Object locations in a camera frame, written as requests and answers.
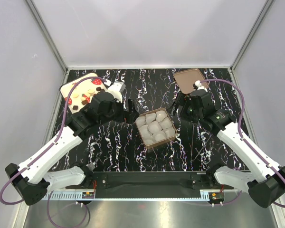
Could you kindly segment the rose gold chocolate box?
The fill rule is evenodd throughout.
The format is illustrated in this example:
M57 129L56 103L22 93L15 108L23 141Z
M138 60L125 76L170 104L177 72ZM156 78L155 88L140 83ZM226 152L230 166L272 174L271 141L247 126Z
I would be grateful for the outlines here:
M134 123L147 150L164 146L176 139L177 130L165 108L141 114Z

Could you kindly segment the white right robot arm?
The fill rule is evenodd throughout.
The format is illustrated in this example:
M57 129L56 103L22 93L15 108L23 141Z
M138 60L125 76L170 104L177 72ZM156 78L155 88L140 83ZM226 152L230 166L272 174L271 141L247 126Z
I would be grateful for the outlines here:
M206 176L209 187L231 186L248 193L262 208L269 207L285 194L285 166L280 166L258 148L229 111L217 109L209 92L195 90L189 95L178 92L169 110L183 120L199 123L218 137L249 169L244 173L217 164Z

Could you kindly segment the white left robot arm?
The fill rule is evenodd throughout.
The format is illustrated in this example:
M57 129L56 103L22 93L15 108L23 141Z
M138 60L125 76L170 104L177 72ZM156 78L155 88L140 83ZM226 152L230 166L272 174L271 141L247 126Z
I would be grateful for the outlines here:
M42 200L47 193L64 187L90 187L93 183L91 164L75 163L70 169L56 172L49 172L49 169L99 126L110 121L133 124L138 115L132 99L128 99L126 111L112 93L98 93L90 103L64 119L58 134L38 152L19 165L10 163L5 168L10 184L28 206Z

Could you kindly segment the metal tongs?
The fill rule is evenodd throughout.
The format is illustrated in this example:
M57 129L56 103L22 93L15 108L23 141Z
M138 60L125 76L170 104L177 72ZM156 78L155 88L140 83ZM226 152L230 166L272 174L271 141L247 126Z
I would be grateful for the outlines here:
M200 123L193 125L191 161L196 162L200 154L206 149L212 133L203 128Z

